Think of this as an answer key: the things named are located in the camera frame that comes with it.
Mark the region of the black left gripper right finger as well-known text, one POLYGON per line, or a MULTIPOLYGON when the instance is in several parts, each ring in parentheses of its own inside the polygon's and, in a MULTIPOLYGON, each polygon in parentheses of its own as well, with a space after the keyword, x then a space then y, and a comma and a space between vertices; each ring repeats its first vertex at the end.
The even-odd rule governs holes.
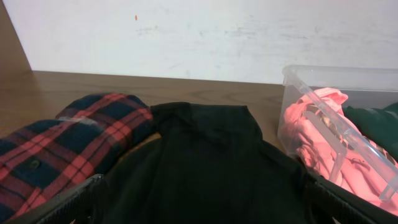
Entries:
POLYGON ((304 178, 309 223, 397 224, 393 215, 315 174, 304 178))

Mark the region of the dark green garment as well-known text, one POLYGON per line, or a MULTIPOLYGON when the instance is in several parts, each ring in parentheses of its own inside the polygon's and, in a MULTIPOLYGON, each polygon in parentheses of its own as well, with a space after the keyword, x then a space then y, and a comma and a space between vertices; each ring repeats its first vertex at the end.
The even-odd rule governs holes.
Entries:
POLYGON ((361 132, 397 161, 397 103, 383 109, 343 108, 343 113, 361 132))

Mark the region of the clear plastic storage bin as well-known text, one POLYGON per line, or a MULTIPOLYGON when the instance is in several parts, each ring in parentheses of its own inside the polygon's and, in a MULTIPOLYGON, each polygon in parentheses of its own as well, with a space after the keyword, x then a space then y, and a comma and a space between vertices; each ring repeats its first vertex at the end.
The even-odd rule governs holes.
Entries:
MULTIPOLYGON (((284 95, 279 128, 282 113, 287 108, 287 104, 295 101, 293 96, 289 96, 289 94, 296 91, 309 96, 322 112, 329 115, 331 122, 337 125, 338 132, 343 135, 355 151, 363 156, 387 182, 387 187, 382 191, 379 198, 390 200, 392 196, 397 195, 397 161, 381 146, 362 135, 343 113, 343 108, 348 106, 383 109, 397 103, 397 70, 288 65, 283 68, 282 73, 284 76, 284 95)), ((337 153, 331 176, 326 179, 335 184, 333 181, 336 180, 337 172, 343 165, 346 149, 338 145, 338 141, 334 140, 329 131, 320 128, 321 122, 312 121, 312 123, 319 127, 321 134, 337 153)), ((297 156, 288 155, 298 160, 297 156)))

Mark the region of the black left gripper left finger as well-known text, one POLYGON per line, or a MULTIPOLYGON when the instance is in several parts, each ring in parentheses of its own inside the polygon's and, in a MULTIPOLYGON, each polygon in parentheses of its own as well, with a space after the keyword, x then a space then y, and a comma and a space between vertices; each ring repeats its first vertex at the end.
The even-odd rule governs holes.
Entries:
POLYGON ((95 174, 6 224, 99 224, 108 209, 108 184, 95 174))

